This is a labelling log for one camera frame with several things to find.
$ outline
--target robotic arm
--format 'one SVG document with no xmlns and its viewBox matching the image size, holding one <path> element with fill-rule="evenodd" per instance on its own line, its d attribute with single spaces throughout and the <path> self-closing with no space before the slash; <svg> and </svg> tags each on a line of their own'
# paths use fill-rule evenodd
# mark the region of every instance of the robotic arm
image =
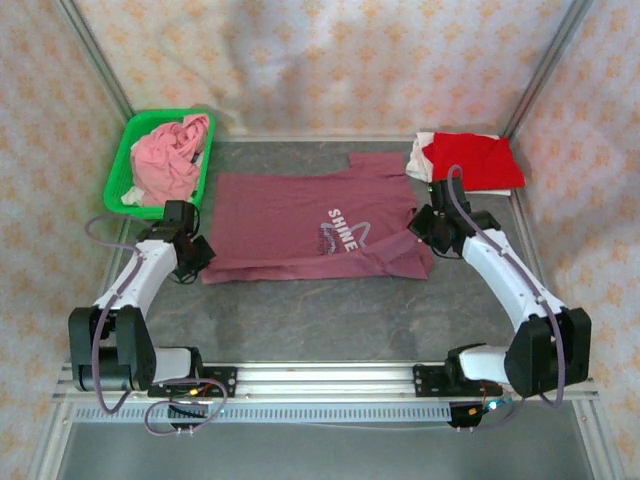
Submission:
<svg viewBox="0 0 640 480">
<path fill-rule="evenodd" d="M 144 321 L 169 274 L 190 278 L 214 258 L 204 237 L 195 237 L 194 223 L 192 204 L 167 202 L 163 219 L 138 236 L 137 255 L 131 257 L 111 288 L 93 306 L 71 313 L 71 367 L 78 390 L 95 389 L 91 353 L 102 315 L 106 315 L 106 321 L 100 340 L 115 333 L 116 345 L 99 348 L 101 390 L 145 391 L 153 383 L 192 377 L 194 368 L 202 365 L 196 349 L 154 348 Z"/>
<path fill-rule="evenodd" d="M 420 210 L 409 229 L 441 253 L 453 249 L 475 268 L 506 310 L 516 334 L 509 347 L 480 344 L 450 351 L 445 361 L 449 380 L 453 384 L 468 380 L 510 384 L 522 397 L 557 388 L 561 363 L 566 385 L 586 380 L 589 316 L 581 308 L 568 309 L 546 290 L 515 254 L 491 214 L 471 211 L 461 178 L 452 181 L 455 199 L 446 180 L 430 184 L 432 205 Z M 483 235 L 464 218 L 456 203 Z M 564 359 L 558 355 L 549 311 L 559 326 Z"/>
<path fill-rule="evenodd" d="M 445 360 L 449 383 L 487 380 L 510 384 L 522 397 L 530 397 L 557 388 L 563 370 L 566 385 L 584 381 L 589 316 L 581 308 L 568 309 L 546 290 L 513 252 L 498 222 L 488 212 L 472 212 L 461 179 L 452 180 L 451 190 L 447 181 L 430 184 L 432 205 L 418 212 L 409 229 L 443 254 L 453 249 L 480 273 L 506 310 L 515 337 L 509 347 L 475 344 L 451 350 Z M 144 321 L 167 275 L 196 275 L 215 256 L 202 236 L 195 237 L 194 213 L 187 202 L 167 202 L 163 220 L 138 237 L 142 263 L 138 265 L 139 255 L 134 255 L 93 306 L 76 308 L 69 317 L 73 379 L 79 390 L 94 390 L 92 346 L 103 317 L 99 340 L 114 332 L 116 336 L 116 346 L 99 347 L 103 390 L 146 391 L 163 380 L 198 375 L 202 360 L 197 349 L 154 348 Z M 557 320 L 561 349 L 550 312 Z"/>
</svg>

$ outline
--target folded clothes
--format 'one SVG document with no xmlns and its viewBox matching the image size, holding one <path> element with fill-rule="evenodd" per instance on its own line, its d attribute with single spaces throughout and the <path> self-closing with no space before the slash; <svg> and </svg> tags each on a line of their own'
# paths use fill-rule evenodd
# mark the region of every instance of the folded clothes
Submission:
<svg viewBox="0 0 640 480">
<path fill-rule="evenodd" d="M 221 173 L 204 283 L 396 275 L 426 279 L 428 247 L 407 229 L 417 199 L 401 153 L 353 153 L 318 176 Z"/>
<path fill-rule="evenodd" d="M 467 191 L 513 189 L 525 186 L 525 178 L 506 138 L 492 139 L 472 133 L 436 133 L 422 149 L 433 163 L 433 181 L 447 178 L 452 165 L 462 167 Z"/>
<path fill-rule="evenodd" d="M 498 140 L 497 135 L 481 135 L 482 137 Z M 406 173 L 410 177 L 422 180 L 425 183 L 433 181 L 433 163 L 425 156 L 423 149 L 429 147 L 435 138 L 435 132 L 417 132 L 413 141 L 413 148 L 409 156 Z M 491 195 L 510 195 L 509 189 L 475 190 L 470 193 L 487 193 Z"/>
<path fill-rule="evenodd" d="M 165 123 L 138 140 L 131 149 L 131 168 L 134 188 L 144 194 L 140 198 L 131 189 L 123 203 L 162 206 L 167 200 L 188 200 L 200 177 L 198 162 L 192 161 L 204 150 L 209 123 L 206 114 L 187 115 L 182 123 Z"/>
<path fill-rule="evenodd" d="M 433 132 L 417 132 L 413 141 L 413 148 L 407 164 L 407 175 L 429 183 L 433 178 L 433 163 L 422 153 L 422 149 L 433 142 Z"/>
</svg>

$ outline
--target patterned wallpaper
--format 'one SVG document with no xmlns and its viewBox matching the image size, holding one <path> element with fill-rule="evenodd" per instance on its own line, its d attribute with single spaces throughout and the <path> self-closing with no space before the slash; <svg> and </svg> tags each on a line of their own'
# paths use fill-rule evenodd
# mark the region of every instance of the patterned wallpaper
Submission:
<svg viewBox="0 0 640 480">
<path fill-rule="evenodd" d="M 545 270 L 593 320 L 626 473 L 640 478 L 640 15 L 594 2 L 519 132 Z"/>
<path fill-rule="evenodd" d="M 570 1 L 77 3 L 135 109 L 318 136 L 502 130 Z"/>
<path fill-rule="evenodd" d="M 122 122 L 51 0 L 0 8 L 0 478 L 24 478 L 107 252 L 83 223 Z"/>
</svg>

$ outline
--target green plastic basket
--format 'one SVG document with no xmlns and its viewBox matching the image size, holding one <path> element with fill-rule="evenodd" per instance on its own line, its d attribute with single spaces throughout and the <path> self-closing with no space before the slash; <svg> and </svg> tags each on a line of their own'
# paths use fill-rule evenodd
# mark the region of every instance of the green plastic basket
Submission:
<svg viewBox="0 0 640 480">
<path fill-rule="evenodd" d="M 104 203 L 109 210 L 115 213 L 123 213 L 133 215 L 139 218 L 151 220 L 159 220 L 164 213 L 164 207 L 139 207 L 137 205 L 125 205 L 122 203 L 122 195 L 127 193 L 133 187 L 133 172 L 131 171 L 131 147 L 140 138 L 167 122 L 182 122 L 185 115 L 193 113 L 206 113 L 211 120 L 209 125 L 209 133 L 207 135 L 207 143 L 202 153 L 202 164 L 200 166 L 200 178 L 198 179 L 198 188 L 193 197 L 193 204 L 200 208 L 202 197 L 204 195 L 204 186 L 207 179 L 207 165 L 211 156 L 211 145 L 213 144 L 213 132 L 216 122 L 213 116 L 205 110 L 186 109 L 186 110 L 149 110 L 137 114 L 127 123 L 118 153 L 107 186 L 104 190 Z"/>
</svg>

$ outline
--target table surface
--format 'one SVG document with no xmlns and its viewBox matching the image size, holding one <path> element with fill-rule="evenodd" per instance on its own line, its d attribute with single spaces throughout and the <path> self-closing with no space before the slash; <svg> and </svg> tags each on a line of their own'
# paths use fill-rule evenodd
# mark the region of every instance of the table surface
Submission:
<svg viewBox="0 0 640 480">
<path fill-rule="evenodd" d="M 408 161 L 410 150 L 411 142 L 216 143 L 200 231 L 210 238 L 218 172 L 318 175 L 347 168 L 351 152 L 403 152 Z M 419 206 L 428 202 L 427 186 L 408 181 Z M 474 210 L 494 215 L 521 255 L 509 199 L 469 199 Z M 427 281 L 374 277 L 203 285 L 198 279 L 185 286 L 167 280 L 147 326 L 156 346 L 197 346 L 207 362 L 436 361 L 454 347 L 505 345 L 513 336 L 480 275 L 464 261 L 440 258 Z"/>
</svg>

